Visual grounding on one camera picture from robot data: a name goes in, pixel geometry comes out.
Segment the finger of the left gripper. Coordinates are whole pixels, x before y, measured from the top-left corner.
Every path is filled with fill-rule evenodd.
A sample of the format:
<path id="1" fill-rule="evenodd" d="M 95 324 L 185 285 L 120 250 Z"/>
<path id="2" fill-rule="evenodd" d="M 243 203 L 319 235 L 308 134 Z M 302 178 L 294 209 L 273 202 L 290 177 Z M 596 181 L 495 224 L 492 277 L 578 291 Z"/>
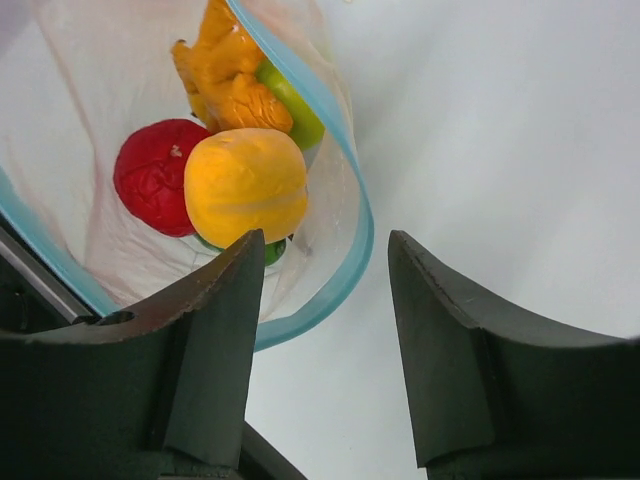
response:
<path id="1" fill-rule="evenodd" d="M 1 329 L 36 333 L 97 320 L 1 217 L 1 247 L 18 249 L 25 267 L 1 256 Z"/>

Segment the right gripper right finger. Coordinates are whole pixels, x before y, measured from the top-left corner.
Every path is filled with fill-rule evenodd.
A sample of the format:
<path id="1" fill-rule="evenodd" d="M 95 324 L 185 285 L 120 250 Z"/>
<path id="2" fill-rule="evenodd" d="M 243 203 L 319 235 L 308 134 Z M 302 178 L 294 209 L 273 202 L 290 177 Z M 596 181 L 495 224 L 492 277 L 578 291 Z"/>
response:
<path id="1" fill-rule="evenodd" d="M 635 479 L 639 342 L 540 316 L 393 231 L 388 267 L 431 479 Z"/>

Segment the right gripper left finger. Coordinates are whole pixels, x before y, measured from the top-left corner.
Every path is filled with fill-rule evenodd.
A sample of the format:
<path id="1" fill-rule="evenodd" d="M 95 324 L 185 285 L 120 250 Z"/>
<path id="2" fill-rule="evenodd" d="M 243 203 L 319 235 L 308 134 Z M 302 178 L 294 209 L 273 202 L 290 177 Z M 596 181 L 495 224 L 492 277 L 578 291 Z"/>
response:
<path id="1" fill-rule="evenodd" d="M 1 335 L 5 479 L 224 477 L 239 463 L 264 236 L 107 317 Z"/>

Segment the red strawberry toy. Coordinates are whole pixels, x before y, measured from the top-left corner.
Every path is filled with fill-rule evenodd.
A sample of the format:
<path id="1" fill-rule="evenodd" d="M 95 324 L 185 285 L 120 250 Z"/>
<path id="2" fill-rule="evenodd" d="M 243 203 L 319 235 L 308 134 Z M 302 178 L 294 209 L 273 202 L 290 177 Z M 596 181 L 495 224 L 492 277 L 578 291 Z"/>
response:
<path id="1" fill-rule="evenodd" d="M 115 191 L 134 217 L 170 237 L 195 233 L 184 198 L 184 171 L 193 148 L 210 136 L 187 119 L 147 125 L 121 146 L 115 161 Z"/>

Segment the clear blue-zipper bag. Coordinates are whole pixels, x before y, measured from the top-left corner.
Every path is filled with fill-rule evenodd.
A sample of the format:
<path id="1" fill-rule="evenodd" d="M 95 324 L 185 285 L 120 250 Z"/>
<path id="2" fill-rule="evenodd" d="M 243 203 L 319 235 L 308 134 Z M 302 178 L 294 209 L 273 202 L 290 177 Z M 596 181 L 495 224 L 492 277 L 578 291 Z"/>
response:
<path id="1" fill-rule="evenodd" d="M 329 316 L 362 277 L 374 222 L 349 93 L 316 1 L 234 1 L 276 68 L 323 122 L 305 156 L 310 208 L 266 276 L 256 346 Z M 169 49 L 193 38 L 201 1 L 5 1 L 1 5 L 1 211 L 58 277 L 108 315 L 211 259 L 133 218 L 111 180 L 134 131 L 188 113 Z"/>

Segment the orange toy fruit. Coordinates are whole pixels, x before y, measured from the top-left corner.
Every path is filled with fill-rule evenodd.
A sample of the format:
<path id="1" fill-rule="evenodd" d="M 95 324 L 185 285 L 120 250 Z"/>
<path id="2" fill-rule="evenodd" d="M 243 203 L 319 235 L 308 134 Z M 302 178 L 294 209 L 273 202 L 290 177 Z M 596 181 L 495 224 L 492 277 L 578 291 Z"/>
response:
<path id="1" fill-rule="evenodd" d="M 273 243 L 293 234 L 307 212 L 304 157 L 277 130 L 223 131 L 191 151 L 184 195 L 188 217 L 208 243 L 225 249 L 255 229 Z"/>

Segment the orange ginger toy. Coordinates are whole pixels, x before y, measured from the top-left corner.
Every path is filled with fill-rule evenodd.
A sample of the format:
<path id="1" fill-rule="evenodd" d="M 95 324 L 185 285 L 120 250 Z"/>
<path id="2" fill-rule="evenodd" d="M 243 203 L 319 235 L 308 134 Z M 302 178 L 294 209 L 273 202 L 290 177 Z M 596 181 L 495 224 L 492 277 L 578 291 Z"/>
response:
<path id="1" fill-rule="evenodd" d="M 209 132 L 291 131 L 291 114 L 256 78 L 266 55 L 225 1 L 208 2 L 194 45 L 178 40 L 171 55 L 192 113 Z"/>

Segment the green pear toy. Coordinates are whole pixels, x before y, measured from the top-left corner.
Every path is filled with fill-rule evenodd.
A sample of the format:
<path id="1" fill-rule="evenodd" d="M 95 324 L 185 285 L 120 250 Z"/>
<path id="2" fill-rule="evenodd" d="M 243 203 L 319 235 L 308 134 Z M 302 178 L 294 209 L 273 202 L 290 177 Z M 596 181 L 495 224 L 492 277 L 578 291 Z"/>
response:
<path id="1" fill-rule="evenodd" d="M 315 147 L 323 138 L 325 127 L 301 95 L 284 75 L 268 60 L 256 71 L 257 80 L 264 84 L 284 104 L 293 119 L 289 136 L 302 151 Z"/>

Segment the green chili toy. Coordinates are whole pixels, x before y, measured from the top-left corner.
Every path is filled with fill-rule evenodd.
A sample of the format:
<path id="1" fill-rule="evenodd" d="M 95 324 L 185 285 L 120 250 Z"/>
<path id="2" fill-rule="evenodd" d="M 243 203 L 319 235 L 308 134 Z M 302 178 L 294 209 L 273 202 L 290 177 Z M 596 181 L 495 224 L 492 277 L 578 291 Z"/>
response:
<path id="1" fill-rule="evenodd" d="M 195 234 L 194 237 L 206 248 L 213 250 L 215 252 L 222 252 L 223 249 L 219 248 L 215 245 L 210 244 L 200 235 Z M 269 267 L 275 264 L 285 253 L 286 250 L 286 241 L 279 240 L 277 242 L 273 242 L 265 245 L 265 266 Z"/>

